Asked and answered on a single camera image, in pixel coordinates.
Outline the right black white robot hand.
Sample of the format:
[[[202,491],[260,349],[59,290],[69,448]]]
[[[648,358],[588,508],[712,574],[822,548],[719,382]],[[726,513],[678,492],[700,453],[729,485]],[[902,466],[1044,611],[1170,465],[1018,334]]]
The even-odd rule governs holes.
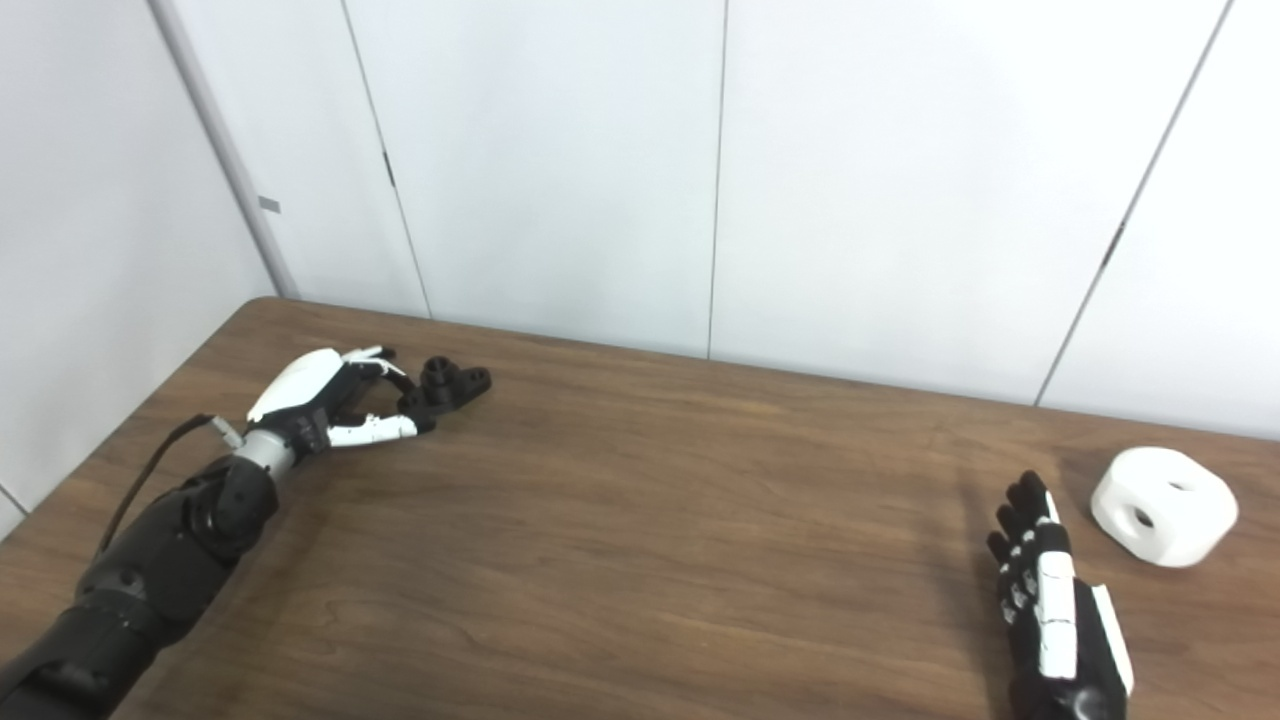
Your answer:
[[[1068,528],[1036,471],[1006,489],[987,537],[1012,659],[1015,719],[1125,719],[1134,670],[1108,588],[1079,578]]]

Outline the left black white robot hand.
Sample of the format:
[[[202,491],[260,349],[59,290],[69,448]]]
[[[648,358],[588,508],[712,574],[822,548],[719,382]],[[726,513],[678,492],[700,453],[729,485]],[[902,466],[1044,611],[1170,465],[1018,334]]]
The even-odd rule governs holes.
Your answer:
[[[387,380],[404,397],[416,389],[396,364],[396,351],[384,346],[340,354],[334,348],[307,352],[268,386],[247,415],[248,430],[266,430],[300,457],[329,448],[379,445],[435,430],[431,418],[406,414],[365,414],[351,418],[346,409],[375,380]]]

